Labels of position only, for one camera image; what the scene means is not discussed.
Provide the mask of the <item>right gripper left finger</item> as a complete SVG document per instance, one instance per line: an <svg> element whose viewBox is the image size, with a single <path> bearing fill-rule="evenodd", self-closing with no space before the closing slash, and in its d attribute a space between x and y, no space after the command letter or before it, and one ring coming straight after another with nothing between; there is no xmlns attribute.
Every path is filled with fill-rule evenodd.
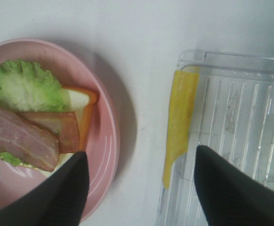
<svg viewBox="0 0 274 226"><path fill-rule="evenodd" d="M0 226L77 226L89 192L85 152L75 153L35 189L0 210Z"/></svg>

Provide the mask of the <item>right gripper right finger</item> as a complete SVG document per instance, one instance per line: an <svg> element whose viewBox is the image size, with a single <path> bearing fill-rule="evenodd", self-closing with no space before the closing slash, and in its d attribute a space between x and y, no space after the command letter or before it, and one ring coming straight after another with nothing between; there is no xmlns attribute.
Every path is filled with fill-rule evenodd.
<svg viewBox="0 0 274 226"><path fill-rule="evenodd" d="M196 148L194 184L210 226L274 226L274 191L205 145Z"/></svg>

